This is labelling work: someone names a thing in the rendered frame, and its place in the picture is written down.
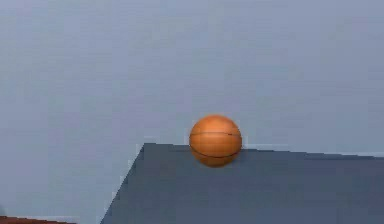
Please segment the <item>dark grey chest of drawers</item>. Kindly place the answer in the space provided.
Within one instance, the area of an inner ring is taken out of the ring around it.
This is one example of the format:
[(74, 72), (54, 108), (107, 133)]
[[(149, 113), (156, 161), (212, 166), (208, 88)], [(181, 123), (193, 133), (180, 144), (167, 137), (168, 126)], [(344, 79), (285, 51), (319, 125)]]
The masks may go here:
[(384, 158), (245, 149), (209, 168), (146, 143), (100, 224), (384, 224)]

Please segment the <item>orange basketball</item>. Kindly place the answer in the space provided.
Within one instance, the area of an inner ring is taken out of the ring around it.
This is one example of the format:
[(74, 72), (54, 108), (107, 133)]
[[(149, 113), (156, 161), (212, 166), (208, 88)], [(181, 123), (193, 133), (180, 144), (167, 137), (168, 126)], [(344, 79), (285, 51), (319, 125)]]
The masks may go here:
[(237, 124), (230, 118), (207, 115), (198, 120), (189, 134), (192, 155), (208, 167), (223, 167), (240, 154), (242, 135)]

